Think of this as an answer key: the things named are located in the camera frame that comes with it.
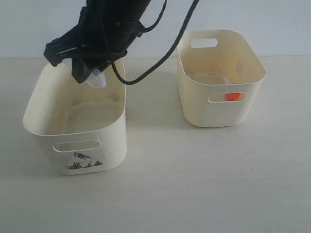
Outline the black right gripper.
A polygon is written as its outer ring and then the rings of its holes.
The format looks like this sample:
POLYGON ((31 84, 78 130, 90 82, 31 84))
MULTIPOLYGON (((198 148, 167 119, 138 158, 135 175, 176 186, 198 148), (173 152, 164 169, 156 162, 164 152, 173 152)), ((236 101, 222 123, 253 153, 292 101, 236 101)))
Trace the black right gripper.
POLYGON ((145 10, 144 0, 88 0, 77 25, 46 44, 44 57, 54 67, 71 58, 71 74, 82 84, 95 70, 103 72, 114 63, 95 59, 107 59, 109 53, 121 58, 141 37, 145 10))

